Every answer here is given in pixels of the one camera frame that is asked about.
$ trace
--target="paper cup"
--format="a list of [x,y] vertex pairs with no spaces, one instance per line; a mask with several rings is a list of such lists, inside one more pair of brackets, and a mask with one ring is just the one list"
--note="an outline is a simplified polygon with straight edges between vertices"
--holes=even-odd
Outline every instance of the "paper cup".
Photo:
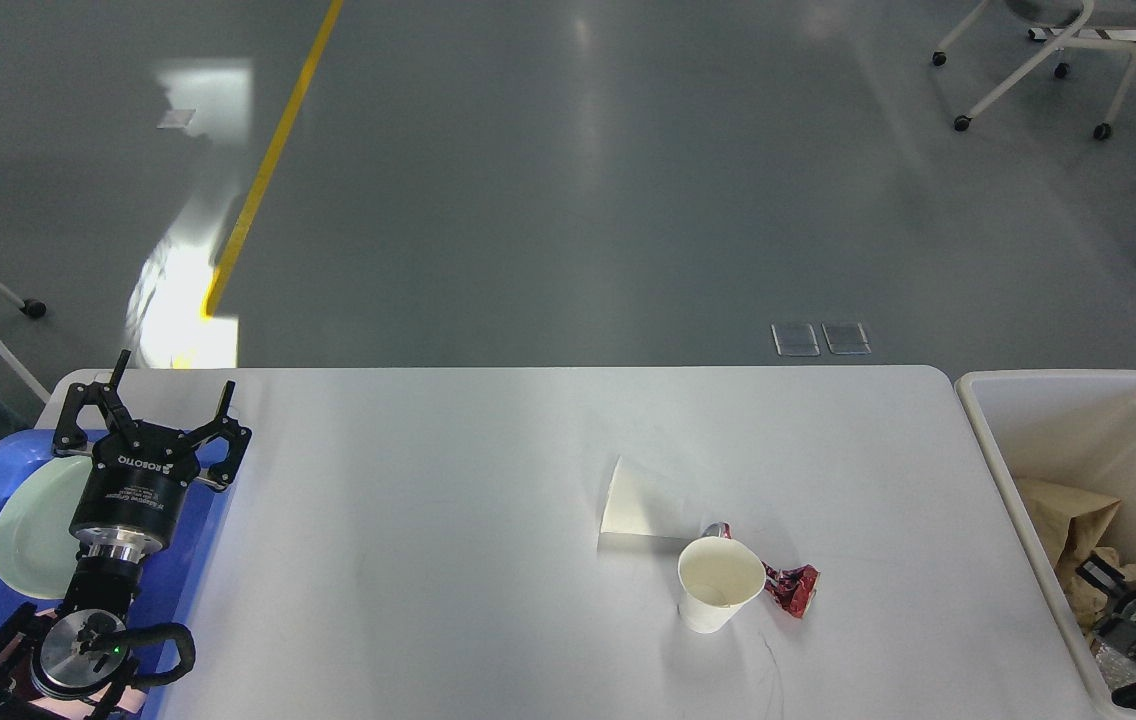
[[691,539],[700,536],[709,518],[693,488],[623,457],[608,486],[599,531]]
[[715,633],[765,588],[765,564],[732,538],[700,538],[679,553],[679,619],[693,633]]

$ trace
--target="blue tray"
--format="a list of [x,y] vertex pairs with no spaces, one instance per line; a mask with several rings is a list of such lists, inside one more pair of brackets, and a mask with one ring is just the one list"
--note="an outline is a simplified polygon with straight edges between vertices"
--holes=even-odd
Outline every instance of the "blue tray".
[[[97,439],[103,434],[105,432],[98,430],[90,432],[87,436]],[[199,451],[199,463],[207,468],[225,455],[225,442],[216,441]],[[25,430],[0,441],[0,510],[5,509],[5,502],[16,488],[51,459],[52,430]],[[217,499],[216,493],[198,484],[190,487],[172,545],[150,556],[144,564],[140,584],[142,592],[130,610],[128,626],[143,628],[172,620],[181,623],[187,618],[199,575],[203,572],[228,501],[229,497]],[[0,625],[23,602],[33,602],[39,610],[47,610],[56,606],[59,601],[33,600],[7,587],[5,580],[0,579]],[[167,665],[164,669],[175,661],[174,658],[174,651],[165,651],[164,660]],[[160,661],[160,648],[142,648],[137,652],[137,659],[142,662],[143,673],[151,673]],[[147,702],[151,711],[157,705],[153,700],[152,693],[152,701]]]

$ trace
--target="trash bin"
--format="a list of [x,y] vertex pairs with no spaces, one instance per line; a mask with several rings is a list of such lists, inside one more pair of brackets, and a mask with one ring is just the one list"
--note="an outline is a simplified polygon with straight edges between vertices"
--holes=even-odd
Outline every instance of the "trash bin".
[[1136,719],[1111,702],[1012,483],[1036,478],[1121,499],[1100,544],[1136,560],[1136,370],[969,372],[957,392],[1085,687],[1099,711]]

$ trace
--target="caster wheel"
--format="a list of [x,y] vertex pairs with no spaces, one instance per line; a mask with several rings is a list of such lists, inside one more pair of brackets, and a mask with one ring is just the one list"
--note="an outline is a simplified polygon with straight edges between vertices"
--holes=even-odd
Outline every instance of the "caster wheel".
[[39,302],[33,298],[27,298],[25,299],[25,305],[20,307],[20,312],[30,319],[42,318],[42,316],[48,313],[48,305],[44,305],[43,302]]

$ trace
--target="white plate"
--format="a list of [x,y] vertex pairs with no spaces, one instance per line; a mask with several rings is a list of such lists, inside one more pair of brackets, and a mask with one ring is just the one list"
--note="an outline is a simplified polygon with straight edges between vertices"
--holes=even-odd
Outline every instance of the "white plate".
[[37,600],[65,597],[80,542],[70,518],[92,460],[56,457],[30,475],[0,511],[0,579]]

